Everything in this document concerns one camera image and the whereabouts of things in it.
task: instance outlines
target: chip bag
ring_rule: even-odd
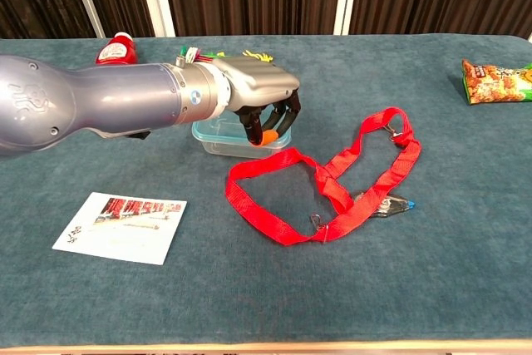
[[[511,70],[462,60],[462,71],[469,104],[532,101],[532,64]]]

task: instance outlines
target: clear plastic container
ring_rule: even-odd
[[[269,116],[267,108],[263,114]],[[239,117],[231,111],[224,111],[217,118],[196,121],[192,124],[192,135],[201,142],[205,151],[216,155],[243,158],[264,158],[285,148],[292,140],[292,130],[269,145],[253,146],[248,142]]]

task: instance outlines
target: blue-green tablecloth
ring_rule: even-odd
[[[103,40],[0,42],[88,67]],[[240,159],[190,126],[145,141],[90,132],[0,165],[0,348],[31,345],[532,338],[532,103],[468,106],[461,60],[532,62],[517,37],[179,37],[136,40],[141,62],[182,45],[269,52],[301,81],[291,145],[326,163],[360,122],[406,111],[423,145],[396,193],[416,208],[329,244],[283,247],[224,197]],[[397,155],[385,131],[342,178],[367,188]],[[333,216],[303,165],[243,183],[305,234]],[[163,266],[52,250],[93,192],[186,200]]]

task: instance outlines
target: red lanyard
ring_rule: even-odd
[[[395,115],[402,117],[402,133],[396,133],[389,127],[389,123]],[[402,150],[390,169],[379,176],[375,184],[355,201],[336,179],[357,161],[362,152],[362,137],[378,129],[390,131],[392,133],[391,140]],[[294,148],[280,151],[262,160],[246,161],[235,165],[229,171],[225,195],[229,203],[252,226],[280,244],[292,245],[306,241],[332,241],[362,225],[378,208],[387,194],[408,176],[420,153],[421,143],[414,138],[414,130],[406,113],[399,108],[390,107],[366,118],[361,125],[358,138],[352,146],[336,155],[325,166]],[[300,234],[282,219],[255,203],[237,184],[237,180],[254,178],[275,170],[281,170],[300,161],[316,170],[314,177],[319,193],[330,199],[338,213],[336,218],[321,225],[313,236]]]

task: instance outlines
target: gray robot arm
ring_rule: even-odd
[[[103,138],[145,138],[226,109],[239,115],[249,141],[261,145],[272,140],[264,132],[282,116],[277,136],[295,119],[298,88],[297,78],[252,57],[65,70],[1,55],[0,159],[44,150],[83,129]],[[270,104],[273,113],[261,125],[258,116]]]

